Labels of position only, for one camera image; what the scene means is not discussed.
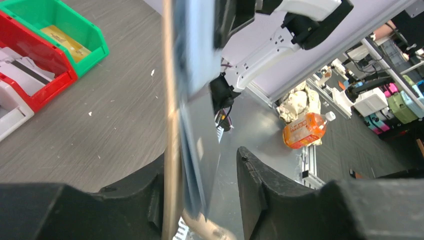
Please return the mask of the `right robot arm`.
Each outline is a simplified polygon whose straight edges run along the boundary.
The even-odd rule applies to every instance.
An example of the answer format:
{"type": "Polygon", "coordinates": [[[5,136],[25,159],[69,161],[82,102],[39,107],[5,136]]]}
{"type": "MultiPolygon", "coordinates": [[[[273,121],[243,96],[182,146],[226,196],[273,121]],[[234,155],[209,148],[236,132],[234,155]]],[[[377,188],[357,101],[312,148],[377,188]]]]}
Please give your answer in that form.
{"type": "Polygon", "coordinates": [[[349,0],[219,0],[214,33],[219,48],[251,24],[256,13],[285,12],[285,16],[268,40],[211,81],[214,112],[232,108],[246,86],[281,59],[321,44],[353,8],[349,0]]]}

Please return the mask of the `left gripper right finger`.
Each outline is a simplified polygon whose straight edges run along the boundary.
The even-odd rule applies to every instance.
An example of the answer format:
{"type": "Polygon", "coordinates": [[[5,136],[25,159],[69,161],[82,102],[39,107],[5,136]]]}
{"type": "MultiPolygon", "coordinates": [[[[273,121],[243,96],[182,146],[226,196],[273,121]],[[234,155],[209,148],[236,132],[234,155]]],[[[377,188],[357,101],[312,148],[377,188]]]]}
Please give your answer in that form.
{"type": "Polygon", "coordinates": [[[421,240],[424,173],[333,180],[308,188],[263,163],[246,147],[236,153],[247,240],[421,240]]]}

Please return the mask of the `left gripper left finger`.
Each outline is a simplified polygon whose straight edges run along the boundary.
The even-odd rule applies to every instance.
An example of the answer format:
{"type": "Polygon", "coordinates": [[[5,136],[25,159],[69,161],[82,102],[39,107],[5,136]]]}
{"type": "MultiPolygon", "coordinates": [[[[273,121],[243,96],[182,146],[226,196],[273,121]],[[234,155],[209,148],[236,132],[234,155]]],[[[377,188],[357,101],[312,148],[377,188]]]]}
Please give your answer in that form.
{"type": "Polygon", "coordinates": [[[3,240],[159,240],[164,155],[134,173],[84,192],[65,183],[3,183],[3,240]]]}

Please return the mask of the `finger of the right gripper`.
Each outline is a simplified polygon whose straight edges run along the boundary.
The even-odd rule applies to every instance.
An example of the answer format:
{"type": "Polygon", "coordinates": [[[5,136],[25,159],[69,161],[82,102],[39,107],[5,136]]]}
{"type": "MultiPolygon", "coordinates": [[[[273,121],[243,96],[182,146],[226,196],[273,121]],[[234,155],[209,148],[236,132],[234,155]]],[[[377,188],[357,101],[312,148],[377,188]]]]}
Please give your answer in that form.
{"type": "Polygon", "coordinates": [[[223,49],[230,38],[255,19],[255,0],[216,0],[214,48],[223,49]]]}

